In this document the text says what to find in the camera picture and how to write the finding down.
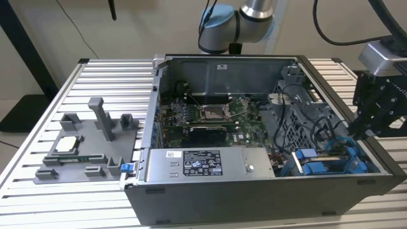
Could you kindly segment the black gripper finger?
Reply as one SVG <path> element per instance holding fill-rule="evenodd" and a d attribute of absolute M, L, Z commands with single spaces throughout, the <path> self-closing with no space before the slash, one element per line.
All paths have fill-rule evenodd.
<path fill-rule="evenodd" d="M 391 123 L 396 120 L 393 114 L 397 99 L 368 100 L 363 103 L 360 117 L 363 118 L 363 135 L 377 137 L 396 137 L 397 130 L 391 128 Z"/>
<path fill-rule="evenodd" d="M 353 140 L 364 140 L 369 136 L 377 136 L 380 129 L 377 126 L 376 114 L 380 106 L 376 105 L 379 94 L 365 97 L 355 96 L 352 104 L 357 106 L 355 119 L 348 125 L 348 133 Z"/>

